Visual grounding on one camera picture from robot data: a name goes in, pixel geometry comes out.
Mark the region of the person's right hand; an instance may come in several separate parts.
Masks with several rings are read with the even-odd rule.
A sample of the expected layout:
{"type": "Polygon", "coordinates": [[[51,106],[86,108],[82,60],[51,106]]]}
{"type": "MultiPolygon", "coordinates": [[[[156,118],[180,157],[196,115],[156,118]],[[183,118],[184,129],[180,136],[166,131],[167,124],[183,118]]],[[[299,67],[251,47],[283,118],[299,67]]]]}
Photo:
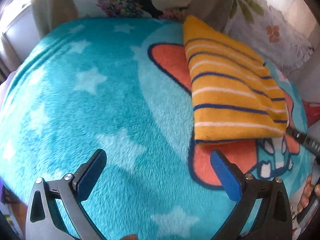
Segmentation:
{"type": "Polygon", "coordinates": [[[310,199],[312,191],[314,191],[316,196],[319,197],[319,194],[320,194],[319,184],[317,184],[317,185],[312,184],[311,181],[312,181],[312,175],[310,174],[306,180],[306,184],[304,186],[303,193],[302,193],[301,198],[299,200],[299,203],[297,205],[298,213],[300,213],[309,204],[309,199],[310,199]]]}

